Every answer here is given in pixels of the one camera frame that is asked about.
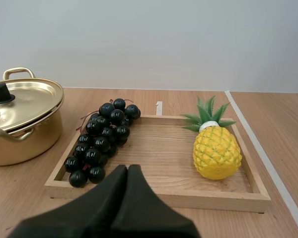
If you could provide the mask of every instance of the pineapple leaves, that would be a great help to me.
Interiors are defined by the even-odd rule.
[[[215,95],[213,97],[211,97],[205,103],[205,109],[208,110],[208,113],[209,113],[210,116],[212,116],[212,114],[213,114],[214,101],[215,101]]]
[[[199,104],[198,104],[198,111],[200,114],[202,124],[211,120],[211,116],[209,115],[209,113],[206,111],[206,109],[203,106]]]
[[[201,119],[198,115],[195,114],[182,114],[182,116],[188,118],[186,121],[191,124],[199,124],[201,125]]]
[[[191,130],[191,131],[194,131],[194,132],[199,132],[199,130],[200,130],[200,126],[198,126],[198,125],[186,125],[182,128],[183,129],[188,129],[188,130]]]
[[[201,100],[200,97],[198,97],[198,104],[197,104],[197,106],[204,107],[204,102]]]
[[[229,125],[233,125],[236,121],[234,120],[221,120],[219,121],[219,126],[220,127],[227,127]]]
[[[228,105],[230,103],[226,103],[224,105],[222,105],[212,116],[212,120],[216,121],[217,123],[219,123],[219,121],[221,120],[221,117],[223,116],[225,110],[227,109]]]

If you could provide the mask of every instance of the pineapple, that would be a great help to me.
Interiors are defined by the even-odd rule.
[[[192,125],[183,128],[199,132],[193,147],[193,163],[197,171],[207,179],[224,179],[233,175],[241,165],[240,148],[234,137],[224,127],[235,121],[221,120],[229,103],[213,114],[215,96],[205,104],[198,98],[200,116],[184,114]]]

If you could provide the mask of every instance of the white tape line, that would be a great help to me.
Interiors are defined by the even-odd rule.
[[[156,115],[162,116],[162,101],[157,102],[157,110],[156,110]]]
[[[285,187],[283,181],[281,180],[278,173],[276,172],[272,162],[270,162],[270,160],[269,160],[268,156],[266,155],[263,147],[259,143],[259,141],[256,138],[254,132],[250,128],[249,124],[247,123],[247,120],[245,119],[242,112],[238,108],[238,106],[237,106],[236,102],[234,101],[232,95],[230,94],[229,91],[225,91],[225,94],[226,94],[228,100],[230,101],[233,109],[235,110],[240,122],[242,123],[243,127],[245,128],[250,140],[254,144],[254,147],[255,147],[259,157],[262,159],[264,166],[266,167],[266,169],[267,169],[270,177],[272,178],[278,192],[280,193],[281,197],[283,198],[286,206],[288,207],[291,215],[293,216],[294,221],[296,222],[296,224],[298,226],[298,207],[297,207],[295,201],[293,200],[293,198],[289,194],[289,192],[288,192],[287,188]]]

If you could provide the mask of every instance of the lid knob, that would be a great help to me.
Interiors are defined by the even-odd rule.
[[[0,104],[8,103],[15,99],[13,94],[10,94],[5,83],[0,82]]]

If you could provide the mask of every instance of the pot lid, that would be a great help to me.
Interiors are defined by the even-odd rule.
[[[63,98],[62,87],[40,78],[0,82],[0,128],[14,130],[46,115]]]

